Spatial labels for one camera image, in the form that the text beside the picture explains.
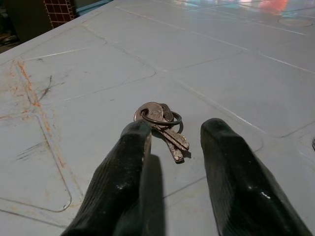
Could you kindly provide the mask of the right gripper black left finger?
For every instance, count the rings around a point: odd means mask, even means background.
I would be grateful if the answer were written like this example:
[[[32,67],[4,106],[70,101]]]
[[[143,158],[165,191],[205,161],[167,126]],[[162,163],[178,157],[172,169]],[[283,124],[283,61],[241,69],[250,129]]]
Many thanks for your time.
[[[128,124],[96,168],[82,204],[64,236],[137,236],[143,162],[151,150],[151,126]]]

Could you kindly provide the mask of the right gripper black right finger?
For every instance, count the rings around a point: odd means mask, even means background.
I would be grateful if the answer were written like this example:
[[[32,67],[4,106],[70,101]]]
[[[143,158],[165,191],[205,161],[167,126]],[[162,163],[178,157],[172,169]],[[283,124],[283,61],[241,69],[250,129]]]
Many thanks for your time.
[[[311,235],[273,174],[224,120],[205,121],[200,140],[219,235]]]

